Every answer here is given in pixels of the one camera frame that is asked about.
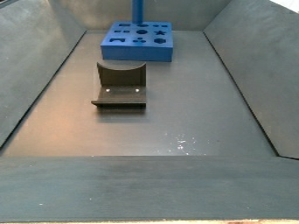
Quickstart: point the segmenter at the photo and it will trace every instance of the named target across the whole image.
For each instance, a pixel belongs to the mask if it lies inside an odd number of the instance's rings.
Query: bin floor
[[[217,54],[201,32],[173,32],[172,63],[146,62],[145,110],[98,110],[102,31],[89,31],[1,149],[3,157],[272,157]]]

